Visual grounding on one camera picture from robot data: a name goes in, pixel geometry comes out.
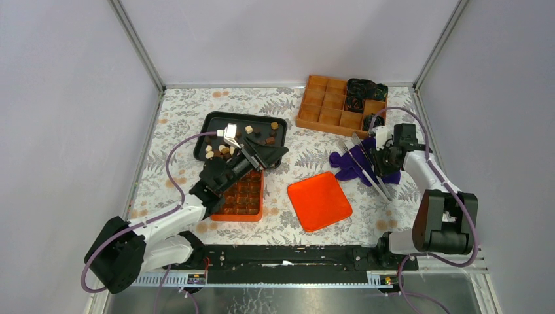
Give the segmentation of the metal tongs white handle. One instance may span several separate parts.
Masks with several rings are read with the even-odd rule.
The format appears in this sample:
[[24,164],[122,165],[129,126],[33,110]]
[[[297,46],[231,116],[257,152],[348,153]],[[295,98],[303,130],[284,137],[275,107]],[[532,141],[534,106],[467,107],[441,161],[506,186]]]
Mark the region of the metal tongs white handle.
[[[351,142],[353,143],[353,147],[354,146],[361,147],[361,150],[368,158],[368,161],[370,162],[370,166],[372,166],[372,170],[374,171],[374,165],[372,163],[372,160],[370,156],[368,157],[368,154],[365,151],[364,146],[362,144],[362,140],[358,137],[356,133],[353,133],[353,135],[351,136]],[[377,193],[384,199],[384,201],[386,203],[391,203],[393,201],[393,196],[389,193],[389,190],[386,188],[385,183],[383,182],[381,177],[377,176],[377,174],[374,173],[377,178],[377,182],[372,177],[370,177],[370,175],[362,168],[362,166],[360,166],[360,163],[357,162],[357,160],[355,160],[355,158],[353,157],[353,154],[349,151],[353,147],[349,148],[343,139],[338,140],[338,147],[340,148],[340,152],[344,152],[348,154],[353,159],[353,161],[361,168],[363,175],[372,183],[372,187],[375,188]]]

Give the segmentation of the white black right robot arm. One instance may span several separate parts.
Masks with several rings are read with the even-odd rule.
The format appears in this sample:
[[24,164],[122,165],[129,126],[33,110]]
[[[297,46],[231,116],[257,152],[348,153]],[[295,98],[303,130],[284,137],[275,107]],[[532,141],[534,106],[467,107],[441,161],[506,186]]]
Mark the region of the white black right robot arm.
[[370,159],[376,176],[404,171],[421,194],[412,228],[386,232],[378,242],[376,263],[390,270],[402,256],[432,256],[454,267],[470,266],[478,254],[477,197],[447,178],[429,143],[419,142],[416,125],[397,124],[392,131],[378,126],[369,134],[375,142]]

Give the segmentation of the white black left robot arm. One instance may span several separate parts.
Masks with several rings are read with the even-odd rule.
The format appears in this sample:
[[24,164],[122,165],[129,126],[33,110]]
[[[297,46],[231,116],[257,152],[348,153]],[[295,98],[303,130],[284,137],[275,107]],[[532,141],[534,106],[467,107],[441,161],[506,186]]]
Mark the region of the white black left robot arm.
[[224,193],[252,171],[262,171],[288,153],[287,147],[262,145],[246,139],[229,160],[204,162],[197,183],[188,191],[176,184],[180,200],[155,216],[108,220],[84,257],[80,284],[95,294],[127,289],[142,273],[174,264],[197,268],[203,252],[181,235],[184,227],[214,215],[224,204]]

